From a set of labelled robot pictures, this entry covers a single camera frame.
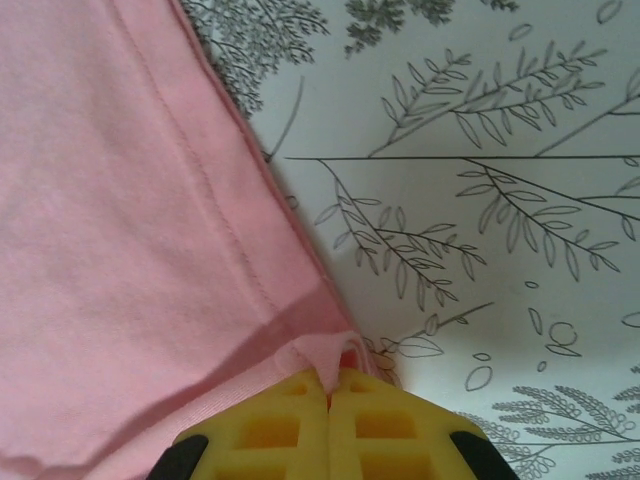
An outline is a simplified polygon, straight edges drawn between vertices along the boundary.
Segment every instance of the yellow plastic tool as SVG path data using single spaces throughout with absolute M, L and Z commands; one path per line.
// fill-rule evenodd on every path
M 469 420 L 356 370 L 294 375 L 182 432 L 147 480 L 517 480 Z

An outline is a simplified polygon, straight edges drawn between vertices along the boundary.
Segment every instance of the wallpaper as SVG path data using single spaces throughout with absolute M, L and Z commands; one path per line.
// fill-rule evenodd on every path
M 640 479 L 640 4 L 182 2 L 388 380 Z

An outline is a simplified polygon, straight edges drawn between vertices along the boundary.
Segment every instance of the pink fabric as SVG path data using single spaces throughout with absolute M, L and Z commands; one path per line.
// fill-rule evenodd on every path
M 169 0 L 2 3 L 0 478 L 144 476 L 358 335 Z

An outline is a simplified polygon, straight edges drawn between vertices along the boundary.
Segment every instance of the pink t-shirt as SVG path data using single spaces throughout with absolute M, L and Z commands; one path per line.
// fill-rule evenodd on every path
M 2 6 L 0 478 L 144 478 L 301 369 L 374 371 L 177 2 Z

